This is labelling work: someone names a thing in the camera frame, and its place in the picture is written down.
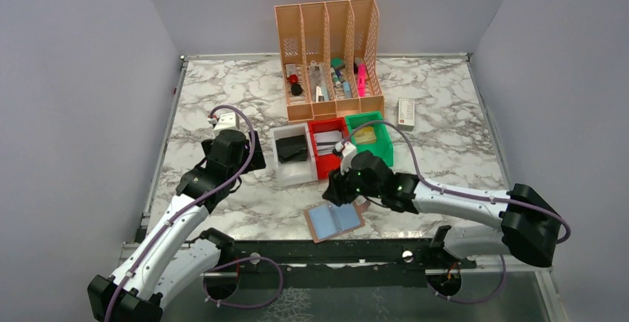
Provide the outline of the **brown leather card holder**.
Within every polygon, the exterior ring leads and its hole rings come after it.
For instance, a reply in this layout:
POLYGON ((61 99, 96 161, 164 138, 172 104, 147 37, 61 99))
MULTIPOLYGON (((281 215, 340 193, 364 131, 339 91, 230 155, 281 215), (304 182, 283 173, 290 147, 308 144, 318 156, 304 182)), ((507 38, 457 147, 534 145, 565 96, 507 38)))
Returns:
POLYGON ((365 226, 363 213, 370 206, 371 203, 365 201, 341 206, 327 203, 305 209, 303 213, 313 242, 321 243, 365 226))

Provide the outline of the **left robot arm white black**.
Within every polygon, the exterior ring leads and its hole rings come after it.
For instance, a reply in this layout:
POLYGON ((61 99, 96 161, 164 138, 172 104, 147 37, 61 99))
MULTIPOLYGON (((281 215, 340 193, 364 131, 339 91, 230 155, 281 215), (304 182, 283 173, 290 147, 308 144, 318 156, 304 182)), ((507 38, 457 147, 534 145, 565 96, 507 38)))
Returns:
POLYGON ((188 236, 234 192, 241 175, 265 168, 256 131, 221 130, 202 142, 204 158, 183 174, 166 212, 138 248, 109 276, 96 275, 88 298, 97 321, 160 321, 170 300, 198 275, 227 269, 234 240, 206 229, 188 236))

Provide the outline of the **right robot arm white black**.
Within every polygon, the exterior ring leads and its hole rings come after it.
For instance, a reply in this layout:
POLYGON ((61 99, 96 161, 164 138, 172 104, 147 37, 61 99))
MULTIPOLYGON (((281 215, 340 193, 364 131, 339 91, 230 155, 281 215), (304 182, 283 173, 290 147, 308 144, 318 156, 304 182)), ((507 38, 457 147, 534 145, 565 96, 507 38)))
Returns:
POLYGON ((482 191, 446 186, 418 174, 394 172, 369 151, 344 157, 329 172, 323 199, 342 206, 357 197, 378 198, 388 209, 400 213, 442 214, 475 222, 487 241, 481 248, 464 250, 472 235, 446 233, 444 240, 428 248, 429 261, 445 268, 457 257, 510 254, 531 266, 553 264, 558 244, 568 236, 560 231, 565 221, 533 188, 516 184, 506 191, 482 191))

